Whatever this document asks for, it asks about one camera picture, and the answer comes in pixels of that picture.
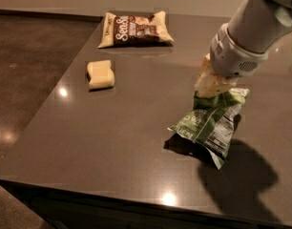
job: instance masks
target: brown snack bag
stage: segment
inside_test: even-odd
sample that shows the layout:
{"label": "brown snack bag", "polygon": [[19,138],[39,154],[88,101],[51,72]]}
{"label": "brown snack bag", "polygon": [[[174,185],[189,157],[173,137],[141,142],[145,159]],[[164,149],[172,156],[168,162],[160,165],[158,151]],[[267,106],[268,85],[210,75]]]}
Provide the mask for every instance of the brown snack bag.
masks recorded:
{"label": "brown snack bag", "polygon": [[149,18],[116,16],[107,12],[98,48],[174,41],[167,32],[165,15],[165,11],[157,12]]}

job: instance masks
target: chip bag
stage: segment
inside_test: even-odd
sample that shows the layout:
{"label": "chip bag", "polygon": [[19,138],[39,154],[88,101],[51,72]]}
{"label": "chip bag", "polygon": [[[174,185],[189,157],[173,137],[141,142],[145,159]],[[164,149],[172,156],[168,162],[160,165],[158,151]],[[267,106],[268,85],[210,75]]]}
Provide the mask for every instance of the chip bag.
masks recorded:
{"label": "chip bag", "polygon": [[165,25],[165,15],[165,11],[157,12],[149,18],[116,16],[107,12],[98,48],[172,42],[174,40]]}
{"label": "chip bag", "polygon": [[248,93],[247,89],[233,88],[212,98],[199,98],[195,94],[193,111],[168,129],[206,148],[220,169],[234,133],[234,117]]}

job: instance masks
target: floor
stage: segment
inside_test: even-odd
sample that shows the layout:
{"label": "floor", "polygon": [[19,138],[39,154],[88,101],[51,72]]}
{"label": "floor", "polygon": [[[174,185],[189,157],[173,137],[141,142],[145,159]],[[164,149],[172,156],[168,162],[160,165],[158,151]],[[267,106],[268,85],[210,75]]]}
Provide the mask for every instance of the floor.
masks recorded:
{"label": "floor", "polygon": [[[0,163],[97,23],[0,15]],[[51,229],[0,187],[0,229]]]}

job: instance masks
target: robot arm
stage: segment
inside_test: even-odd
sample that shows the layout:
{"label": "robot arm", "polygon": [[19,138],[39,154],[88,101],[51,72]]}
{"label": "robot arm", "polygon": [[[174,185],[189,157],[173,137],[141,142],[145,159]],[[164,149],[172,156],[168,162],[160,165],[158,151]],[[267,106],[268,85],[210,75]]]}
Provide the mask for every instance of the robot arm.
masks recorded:
{"label": "robot arm", "polygon": [[[292,0],[244,0],[229,23],[223,24],[213,38],[207,63],[220,80],[232,82],[234,86],[238,77],[252,75],[268,58],[274,42],[290,32]],[[215,79],[199,77],[196,91],[208,80]]]}

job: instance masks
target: crumpled green bag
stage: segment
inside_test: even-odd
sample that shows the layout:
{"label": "crumpled green bag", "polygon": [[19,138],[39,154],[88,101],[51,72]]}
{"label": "crumpled green bag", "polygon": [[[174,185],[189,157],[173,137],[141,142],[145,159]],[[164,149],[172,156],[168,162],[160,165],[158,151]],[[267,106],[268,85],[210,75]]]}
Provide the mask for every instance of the crumpled green bag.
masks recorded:
{"label": "crumpled green bag", "polygon": [[234,133],[234,117],[240,112],[248,94],[249,90],[240,88],[212,98],[199,98],[195,94],[193,111],[168,129],[205,147],[220,169]]}

